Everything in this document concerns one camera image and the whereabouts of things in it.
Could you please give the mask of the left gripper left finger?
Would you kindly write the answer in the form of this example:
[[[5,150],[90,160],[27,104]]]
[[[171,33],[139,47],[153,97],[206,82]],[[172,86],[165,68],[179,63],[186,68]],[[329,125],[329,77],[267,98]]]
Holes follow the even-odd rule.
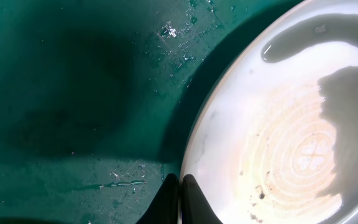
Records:
[[[177,224],[179,183],[175,174],[168,174],[146,212],[136,224]]]

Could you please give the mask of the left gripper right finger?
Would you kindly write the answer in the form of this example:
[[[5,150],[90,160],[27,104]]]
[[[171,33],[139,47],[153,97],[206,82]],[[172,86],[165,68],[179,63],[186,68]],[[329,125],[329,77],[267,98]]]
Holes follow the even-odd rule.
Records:
[[[183,178],[181,214],[183,224],[222,224],[191,174]]]

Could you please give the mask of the light blue plate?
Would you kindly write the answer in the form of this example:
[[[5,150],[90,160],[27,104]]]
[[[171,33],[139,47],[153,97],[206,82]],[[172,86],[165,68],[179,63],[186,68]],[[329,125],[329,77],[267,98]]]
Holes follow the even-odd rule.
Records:
[[[223,73],[186,146],[203,223],[358,223],[358,0],[303,1]]]

